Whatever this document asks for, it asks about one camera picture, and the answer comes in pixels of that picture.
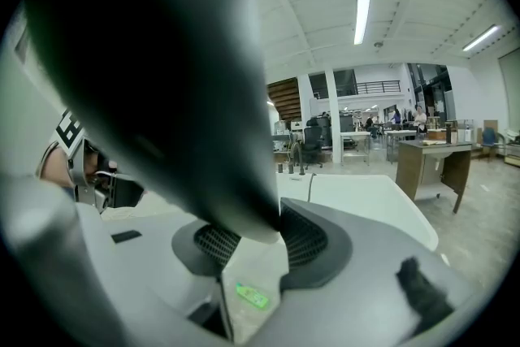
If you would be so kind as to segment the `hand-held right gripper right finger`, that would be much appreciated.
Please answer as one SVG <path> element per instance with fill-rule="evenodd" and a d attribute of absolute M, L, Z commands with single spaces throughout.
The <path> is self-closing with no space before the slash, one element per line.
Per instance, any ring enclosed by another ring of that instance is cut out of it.
<path fill-rule="evenodd" d="M 283 198 L 288 272 L 252 346 L 446 345 L 475 289 L 393 226 Z"/>

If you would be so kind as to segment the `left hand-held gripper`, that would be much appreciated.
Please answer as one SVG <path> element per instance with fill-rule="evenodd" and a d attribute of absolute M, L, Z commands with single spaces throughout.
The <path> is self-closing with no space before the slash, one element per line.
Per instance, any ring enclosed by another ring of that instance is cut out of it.
<path fill-rule="evenodd" d="M 77 202 L 94 206 L 102 214 L 108 207 L 135 207 L 143 197 L 144 188 L 131 176 L 115 174 L 116 169 L 109 167 L 108 159 L 69 109 L 63 111 L 51 143 L 66 155 Z"/>

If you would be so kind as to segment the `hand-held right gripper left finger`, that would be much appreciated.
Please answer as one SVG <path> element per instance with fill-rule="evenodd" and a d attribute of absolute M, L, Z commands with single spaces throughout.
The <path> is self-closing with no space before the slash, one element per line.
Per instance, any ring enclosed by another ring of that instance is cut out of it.
<path fill-rule="evenodd" d="M 90 206 L 33 177 L 1 178 L 1 239 L 43 315 L 80 346 L 227 346 L 165 302 Z"/>

